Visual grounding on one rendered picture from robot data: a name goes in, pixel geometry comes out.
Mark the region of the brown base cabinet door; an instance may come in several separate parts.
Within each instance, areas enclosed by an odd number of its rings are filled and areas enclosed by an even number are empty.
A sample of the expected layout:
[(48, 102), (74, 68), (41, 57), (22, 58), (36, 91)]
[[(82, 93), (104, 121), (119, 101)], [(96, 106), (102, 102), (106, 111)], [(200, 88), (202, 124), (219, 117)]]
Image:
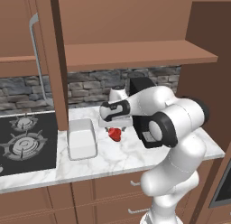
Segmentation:
[(57, 224), (48, 189), (0, 194), (0, 224)]
[(78, 224), (70, 184), (49, 186), (48, 193), (57, 224)]

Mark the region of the brown open wall cabinet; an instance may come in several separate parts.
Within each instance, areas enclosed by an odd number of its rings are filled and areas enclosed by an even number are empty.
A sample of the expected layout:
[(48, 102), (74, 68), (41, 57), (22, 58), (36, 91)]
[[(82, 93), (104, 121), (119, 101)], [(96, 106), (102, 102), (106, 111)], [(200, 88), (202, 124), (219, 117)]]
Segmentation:
[(215, 62), (186, 40), (203, 0), (59, 0), (68, 71)]

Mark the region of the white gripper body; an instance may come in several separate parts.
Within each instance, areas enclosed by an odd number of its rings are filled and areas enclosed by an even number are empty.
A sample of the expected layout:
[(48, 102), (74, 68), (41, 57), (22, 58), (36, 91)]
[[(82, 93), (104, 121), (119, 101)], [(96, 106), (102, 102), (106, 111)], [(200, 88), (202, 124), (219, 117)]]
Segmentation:
[(113, 128), (122, 128), (129, 127), (133, 125), (133, 119), (131, 117), (123, 117), (121, 119), (115, 119), (109, 122), (106, 122), (101, 117), (98, 119), (98, 125), (100, 127), (113, 127)]

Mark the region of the brown wooden cabinet door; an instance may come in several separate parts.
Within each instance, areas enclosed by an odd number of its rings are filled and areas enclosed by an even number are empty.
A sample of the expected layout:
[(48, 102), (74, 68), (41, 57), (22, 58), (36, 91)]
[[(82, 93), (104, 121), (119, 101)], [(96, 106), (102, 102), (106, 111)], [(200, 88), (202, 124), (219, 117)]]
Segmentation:
[(69, 128), (67, 64), (59, 0), (35, 0), (58, 129)]

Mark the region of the black gas hob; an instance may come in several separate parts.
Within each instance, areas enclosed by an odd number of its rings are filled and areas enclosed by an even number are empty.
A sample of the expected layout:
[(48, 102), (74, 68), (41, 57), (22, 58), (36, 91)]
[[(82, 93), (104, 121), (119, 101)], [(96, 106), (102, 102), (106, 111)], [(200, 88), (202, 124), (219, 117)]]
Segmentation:
[(0, 117), (0, 177), (56, 167), (54, 112)]

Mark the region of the built-in oven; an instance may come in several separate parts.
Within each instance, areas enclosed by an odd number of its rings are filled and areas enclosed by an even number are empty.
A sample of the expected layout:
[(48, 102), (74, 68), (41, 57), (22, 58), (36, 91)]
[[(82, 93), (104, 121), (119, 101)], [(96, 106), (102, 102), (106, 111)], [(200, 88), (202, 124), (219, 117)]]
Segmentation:
[(209, 204), (210, 208), (231, 204), (231, 159)]

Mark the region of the brown drawer front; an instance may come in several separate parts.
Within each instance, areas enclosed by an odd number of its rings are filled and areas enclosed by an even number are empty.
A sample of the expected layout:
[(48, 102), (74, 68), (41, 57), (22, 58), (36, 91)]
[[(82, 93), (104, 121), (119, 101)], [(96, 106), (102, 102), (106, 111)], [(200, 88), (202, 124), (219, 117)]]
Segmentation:
[(140, 182), (142, 172), (124, 173), (95, 179), (93, 182), (96, 199), (104, 199), (141, 191), (141, 186), (133, 186), (130, 181)]
[(109, 224), (111, 222), (116, 222), (124, 219), (131, 219), (136, 217), (140, 218), (145, 212), (129, 214), (128, 209), (141, 210), (150, 208), (151, 206), (152, 199), (145, 196), (98, 204), (96, 206), (97, 224)]

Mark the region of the brown closed wall cabinet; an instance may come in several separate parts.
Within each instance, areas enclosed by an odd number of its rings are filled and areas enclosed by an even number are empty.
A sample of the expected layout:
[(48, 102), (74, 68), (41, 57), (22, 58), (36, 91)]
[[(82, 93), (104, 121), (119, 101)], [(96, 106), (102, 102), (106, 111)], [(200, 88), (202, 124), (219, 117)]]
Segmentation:
[(0, 0), (0, 78), (38, 74), (29, 22), (41, 9), (39, 0)]

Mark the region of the white tupperware container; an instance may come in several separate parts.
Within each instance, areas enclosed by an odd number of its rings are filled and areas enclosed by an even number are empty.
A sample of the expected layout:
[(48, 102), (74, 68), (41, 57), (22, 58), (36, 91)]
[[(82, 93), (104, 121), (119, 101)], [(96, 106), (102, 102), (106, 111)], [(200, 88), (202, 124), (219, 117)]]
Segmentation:
[(90, 118), (69, 121), (67, 146), (71, 161), (86, 160), (97, 156), (97, 139)]

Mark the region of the brown tall cabinet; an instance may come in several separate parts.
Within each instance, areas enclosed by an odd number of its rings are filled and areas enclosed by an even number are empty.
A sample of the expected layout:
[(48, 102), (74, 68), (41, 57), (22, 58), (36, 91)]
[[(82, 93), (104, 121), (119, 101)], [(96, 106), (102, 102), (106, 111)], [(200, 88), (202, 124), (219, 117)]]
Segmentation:
[(186, 40), (217, 55), (217, 61), (183, 65), (177, 95), (208, 105), (210, 119), (204, 129), (226, 153), (211, 162), (201, 193), (190, 195), (197, 203), (186, 224), (219, 224), (230, 219), (229, 207), (211, 209), (209, 203), (231, 159), (231, 1), (193, 3)]

